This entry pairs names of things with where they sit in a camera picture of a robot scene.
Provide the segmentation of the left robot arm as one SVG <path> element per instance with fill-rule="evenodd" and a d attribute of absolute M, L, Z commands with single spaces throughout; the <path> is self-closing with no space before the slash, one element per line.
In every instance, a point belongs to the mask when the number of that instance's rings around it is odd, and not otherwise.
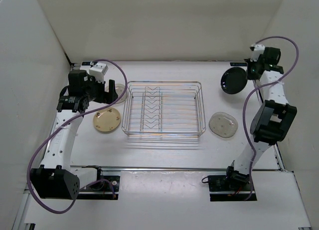
<path fill-rule="evenodd" d="M 97 169 L 73 171 L 70 158 L 77 130 L 89 103 L 111 104 L 118 98 L 114 80 L 110 79 L 109 88 L 105 88 L 107 69 L 98 63 L 89 71 L 69 72 L 68 85 L 59 94 L 56 134 L 50 140 L 40 166 L 30 170 L 30 181 L 42 199 L 74 200 L 86 184 L 93 190 L 104 186 L 104 177 L 97 173 Z"/>

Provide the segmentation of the black round plate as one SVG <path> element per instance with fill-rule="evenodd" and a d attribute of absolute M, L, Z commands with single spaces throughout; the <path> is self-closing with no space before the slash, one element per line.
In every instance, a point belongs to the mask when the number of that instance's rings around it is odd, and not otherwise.
<path fill-rule="evenodd" d="M 247 85 L 246 71 L 241 67 L 231 67 L 221 77 L 221 88 L 227 94 L 237 94 Z"/>

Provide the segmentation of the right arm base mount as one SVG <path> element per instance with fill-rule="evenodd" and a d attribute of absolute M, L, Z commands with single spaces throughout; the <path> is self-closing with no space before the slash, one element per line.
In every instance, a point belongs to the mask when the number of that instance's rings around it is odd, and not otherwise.
<path fill-rule="evenodd" d="M 250 193 L 249 181 L 231 179 L 226 175 L 208 175 L 201 182 L 208 185 L 211 202 L 257 201 L 254 190 Z"/>

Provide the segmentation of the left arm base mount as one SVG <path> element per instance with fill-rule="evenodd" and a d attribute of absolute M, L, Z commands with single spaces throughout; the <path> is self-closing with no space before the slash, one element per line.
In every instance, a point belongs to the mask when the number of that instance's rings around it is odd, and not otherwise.
<path fill-rule="evenodd" d="M 117 200 L 120 176 L 104 171 L 100 166 L 73 169 L 80 180 L 78 200 Z"/>

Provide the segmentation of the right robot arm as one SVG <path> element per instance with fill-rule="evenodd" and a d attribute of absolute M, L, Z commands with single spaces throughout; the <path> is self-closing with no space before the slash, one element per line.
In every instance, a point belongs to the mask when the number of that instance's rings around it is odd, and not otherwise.
<path fill-rule="evenodd" d="M 263 103 L 246 130 L 248 144 L 227 168 L 224 185 L 239 190 L 252 178 L 252 169 L 271 146 L 281 142 L 297 114 L 297 108 L 289 104 L 284 92 L 284 71 L 278 65 L 281 51 L 262 44 L 251 46 L 252 56 L 246 60 L 247 77 L 259 81 L 258 90 L 263 93 Z"/>

